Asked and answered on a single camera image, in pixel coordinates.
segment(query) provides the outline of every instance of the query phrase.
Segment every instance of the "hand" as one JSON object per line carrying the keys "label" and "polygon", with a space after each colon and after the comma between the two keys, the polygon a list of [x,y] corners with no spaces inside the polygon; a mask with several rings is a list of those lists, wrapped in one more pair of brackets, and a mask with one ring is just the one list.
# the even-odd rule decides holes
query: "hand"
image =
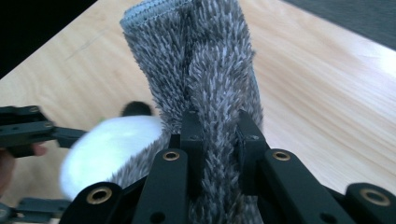
{"label": "hand", "polygon": [[[36,156],[42,156],[47,152],[47,149],[41,146],[41,144],[33,144],[32,148]],[[11,182],[14,167],[15,158],[13,158],[5,148],[0,148],[0,197]]]}

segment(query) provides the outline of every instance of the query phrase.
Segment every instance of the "light wood grain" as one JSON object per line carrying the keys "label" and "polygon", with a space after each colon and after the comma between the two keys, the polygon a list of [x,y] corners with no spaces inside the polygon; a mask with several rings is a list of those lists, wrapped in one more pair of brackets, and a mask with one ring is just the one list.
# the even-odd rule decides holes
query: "light wood grain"
{"label": "light wood grain", "polygon": [[[100,0],[0,80],[0,106],[41,105],[89,130],[132,100],[152,104],[119,20],[138,1]],[[294,152],[324,185],[369,182],[396,193],[396,52],[278,0],[241,1],[271,147]],[[1,202],[61,198],[67,149],[18,159]]]}

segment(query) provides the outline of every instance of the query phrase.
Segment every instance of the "fuzzy gray fabric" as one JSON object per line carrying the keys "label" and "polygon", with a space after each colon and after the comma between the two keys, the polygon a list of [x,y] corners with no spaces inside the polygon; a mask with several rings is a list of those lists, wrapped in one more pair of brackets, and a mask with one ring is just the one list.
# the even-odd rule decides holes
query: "fuzzy gray fabric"
{"label": "fuzzy gray fabric", "polygon": [[204,132],[203,192],[191,223],[262,223],[256,199],[241,193],[233,156],[240,109],[262,126],[248,26],[236,0],[149,0],[120,22],[161,111],[163,135],[119,170],[127,187],[149,173],[154,155],[180,133],[182,113],[198,111]]}

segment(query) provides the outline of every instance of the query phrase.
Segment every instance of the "wooden surface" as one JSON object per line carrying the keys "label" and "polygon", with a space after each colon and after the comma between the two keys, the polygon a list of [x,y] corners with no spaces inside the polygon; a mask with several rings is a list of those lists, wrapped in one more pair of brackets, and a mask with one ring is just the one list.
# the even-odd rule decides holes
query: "wooden surface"
{"label": "wooden surface", "polygon": [[[119,20],[137,0],[99,0],[0,80],[0,106],[41,105],[89,130],[132,100],[152,104]],[[396,52],[279,0],[241,1],[271,147],[294,152],[324,185],[370,182],[396,194]],[[67,149],[18,159],[1,199],[61,198]]]}

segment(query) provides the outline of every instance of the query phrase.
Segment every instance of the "black mount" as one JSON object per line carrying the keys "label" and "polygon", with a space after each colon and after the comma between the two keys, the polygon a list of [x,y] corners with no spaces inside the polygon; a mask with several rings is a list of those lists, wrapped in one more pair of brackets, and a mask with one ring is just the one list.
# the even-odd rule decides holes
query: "black mount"
{"label": "black mount", "polygon": [[[392,193],[367,183],[348,186],[346,195],[323,187],[294,154],[271,149],[245,111],[240,111],[237,136],[240,187],[244,194],[258,196],[265,223],[396,223]],[[0,139],[8,140],[3,133]],[[126,189],[108,182],[85,188],[67,205],[60,224],[188,223],[188,203],[202,191],[203,161],[202,127],[196,113],[188,111],[181,134],[172,135],[169,149],[156,155],[147,176]],[[1,205],[0,223],[20,212]],[[48,210],[32,213],[59,215]]]}

